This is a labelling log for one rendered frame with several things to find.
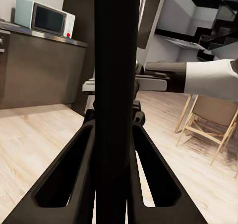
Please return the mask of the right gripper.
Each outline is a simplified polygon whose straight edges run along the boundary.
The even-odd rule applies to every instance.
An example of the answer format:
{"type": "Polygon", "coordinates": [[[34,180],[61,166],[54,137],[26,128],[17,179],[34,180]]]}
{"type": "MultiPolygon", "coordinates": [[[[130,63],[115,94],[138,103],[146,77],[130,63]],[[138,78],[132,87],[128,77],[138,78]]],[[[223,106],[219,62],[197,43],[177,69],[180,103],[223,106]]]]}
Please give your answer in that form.
{"type": "MultiPolygon", "coordinates": [[[[134,91],[132,120],[139,122],[142,126],[145,123],[145,114],[141,111],[140,101],[135,100],[136,91],[134,91]]],[[[83,124],[95,119],[95,110],[88,109],[85,114],[83,124]]]]}

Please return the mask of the poster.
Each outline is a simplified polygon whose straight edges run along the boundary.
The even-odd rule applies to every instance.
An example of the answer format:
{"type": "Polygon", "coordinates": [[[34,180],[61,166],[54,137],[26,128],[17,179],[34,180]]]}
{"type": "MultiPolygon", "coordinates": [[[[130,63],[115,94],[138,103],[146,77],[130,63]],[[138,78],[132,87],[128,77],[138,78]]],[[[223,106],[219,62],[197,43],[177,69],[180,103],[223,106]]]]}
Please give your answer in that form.
{"type": "Polygon", "coordinates": [[[125,224],[140,0],[94,0],[96,224],[125,224]]]}

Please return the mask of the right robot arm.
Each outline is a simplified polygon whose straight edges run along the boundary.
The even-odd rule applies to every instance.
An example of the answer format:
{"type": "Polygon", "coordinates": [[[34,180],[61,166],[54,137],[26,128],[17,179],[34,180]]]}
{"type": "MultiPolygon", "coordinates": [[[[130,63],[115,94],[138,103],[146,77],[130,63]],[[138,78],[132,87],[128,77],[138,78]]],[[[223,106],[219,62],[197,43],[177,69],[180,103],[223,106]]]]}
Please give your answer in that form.
{"type": "MultiPolygon", "coordinates": [[[[145,123],[138,91],[195,94],[227,102],[238,102],[238,59],[210,62],[148,62],[144,67],[136,60],[132,120],[145,123]]],[[[95,96],[95,78],[83,84],[82,93],[95,96]]],[[[95,119],[95,110],[88,109],[83,124],[95,119]]]]}

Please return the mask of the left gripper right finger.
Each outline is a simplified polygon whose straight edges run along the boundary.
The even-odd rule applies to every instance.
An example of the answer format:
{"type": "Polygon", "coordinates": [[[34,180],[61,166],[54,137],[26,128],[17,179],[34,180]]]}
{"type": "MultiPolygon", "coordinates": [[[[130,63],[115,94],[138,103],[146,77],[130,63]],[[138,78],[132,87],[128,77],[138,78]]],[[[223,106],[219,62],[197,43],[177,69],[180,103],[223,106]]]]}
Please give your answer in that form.
{"type": "Polygon", "coordinates": [[[128,224],[208,224],[143,126],[134,120],[126,206],[128,224]],[[155,207],[144,204],[136,151],[155,207]]]}

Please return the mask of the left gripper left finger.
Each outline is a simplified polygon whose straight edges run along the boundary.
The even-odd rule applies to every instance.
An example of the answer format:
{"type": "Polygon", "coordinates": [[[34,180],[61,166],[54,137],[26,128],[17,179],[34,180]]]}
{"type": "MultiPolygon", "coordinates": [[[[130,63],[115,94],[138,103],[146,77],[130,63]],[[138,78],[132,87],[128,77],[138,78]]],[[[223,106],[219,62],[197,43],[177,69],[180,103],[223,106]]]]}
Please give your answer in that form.
{"type": "Polygon", "coordinates": [[[95,119],[86,122],[2,224],[92,224],[95,119]]]}

